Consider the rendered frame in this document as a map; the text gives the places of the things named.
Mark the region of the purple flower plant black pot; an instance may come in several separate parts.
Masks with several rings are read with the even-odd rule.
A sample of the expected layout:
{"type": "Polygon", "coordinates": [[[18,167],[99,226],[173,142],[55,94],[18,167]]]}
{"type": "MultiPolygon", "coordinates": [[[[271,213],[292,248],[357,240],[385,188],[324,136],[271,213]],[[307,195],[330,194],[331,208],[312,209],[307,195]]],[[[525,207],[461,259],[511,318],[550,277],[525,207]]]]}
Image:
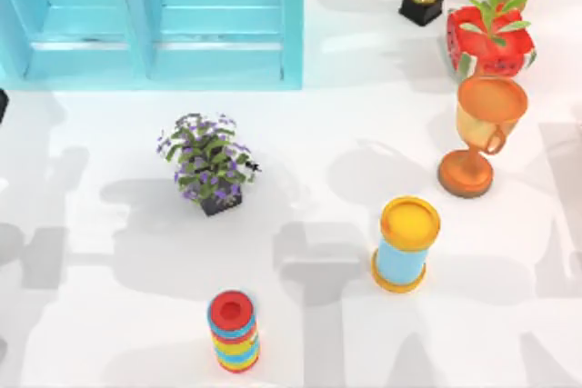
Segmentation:
{"type": "Polygon", "coordinates": [[[236,122],[226,114],[182,115],[157,137],[156,152],[176,165],[178,191],[208,217],[240,205],[242,186],[261,171],[251,150],[236,140],[236,122]]]}

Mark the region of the light blue rack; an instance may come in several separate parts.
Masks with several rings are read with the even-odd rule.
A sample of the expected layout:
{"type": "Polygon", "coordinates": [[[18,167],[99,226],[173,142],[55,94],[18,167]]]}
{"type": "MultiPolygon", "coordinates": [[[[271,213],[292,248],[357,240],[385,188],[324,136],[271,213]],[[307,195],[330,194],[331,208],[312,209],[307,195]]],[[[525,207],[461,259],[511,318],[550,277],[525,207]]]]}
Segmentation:
{"type": "Polygon", "coordinates": [[[0,86],[297,89],[303,42],[304,0],[0,0],[0,86]]]}

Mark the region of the red watermelon plant pot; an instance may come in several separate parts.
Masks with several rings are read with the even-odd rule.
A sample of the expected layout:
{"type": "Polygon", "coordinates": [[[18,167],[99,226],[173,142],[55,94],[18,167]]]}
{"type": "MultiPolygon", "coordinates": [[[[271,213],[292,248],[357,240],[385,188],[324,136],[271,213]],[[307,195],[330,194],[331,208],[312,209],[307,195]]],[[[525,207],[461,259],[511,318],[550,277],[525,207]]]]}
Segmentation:
{"type": "Polygon", "coordinates": [[[472,75],[514,77],[537,51],[522,18],[526,0],[469,0],[447,15],[447,51],[459,80],[472,75]]]}

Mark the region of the yellow and blue can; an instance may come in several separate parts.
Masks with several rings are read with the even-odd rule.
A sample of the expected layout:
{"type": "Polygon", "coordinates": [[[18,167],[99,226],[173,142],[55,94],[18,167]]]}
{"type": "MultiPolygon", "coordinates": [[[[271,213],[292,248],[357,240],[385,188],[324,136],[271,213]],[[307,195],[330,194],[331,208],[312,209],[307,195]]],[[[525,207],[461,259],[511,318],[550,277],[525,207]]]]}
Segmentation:
{"type": "Polygon", "coordinates": [[[376,283],[391,293],[409,293],[426,274],[426,258],[441,227],[437,210],[415,196],[388,202],[379,220],[381,241],[371,259],[376,283]]]}

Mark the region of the orange trophy cup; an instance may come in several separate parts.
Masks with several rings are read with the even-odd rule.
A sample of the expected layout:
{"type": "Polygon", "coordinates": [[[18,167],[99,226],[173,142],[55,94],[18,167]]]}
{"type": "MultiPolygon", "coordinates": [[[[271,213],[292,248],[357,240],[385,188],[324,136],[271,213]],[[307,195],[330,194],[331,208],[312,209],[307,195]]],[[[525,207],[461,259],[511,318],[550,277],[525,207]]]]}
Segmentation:
{"type": "Polygon", "coordinates": [[[438,180],[451,194],[475,198],[488,191],[494,169],[487,160],[498,154],[528,108],[525,90],[514,80],[473,75],[457,89],[457,133],[467,147],[446,154],[438,180]]]}

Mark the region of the stack of coloured rings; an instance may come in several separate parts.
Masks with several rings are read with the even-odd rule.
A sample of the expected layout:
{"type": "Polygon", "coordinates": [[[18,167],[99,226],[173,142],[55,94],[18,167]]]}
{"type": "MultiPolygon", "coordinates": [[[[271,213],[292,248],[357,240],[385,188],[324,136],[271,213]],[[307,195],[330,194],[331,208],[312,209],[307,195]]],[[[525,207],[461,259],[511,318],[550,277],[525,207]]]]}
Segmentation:
{"type": "Polygon", "coordinates": [[[231,373],[249,370],[258,360],[260,342],[248,295],[223,291],[210,302],[206,315],[218,363],[231,373]]]}

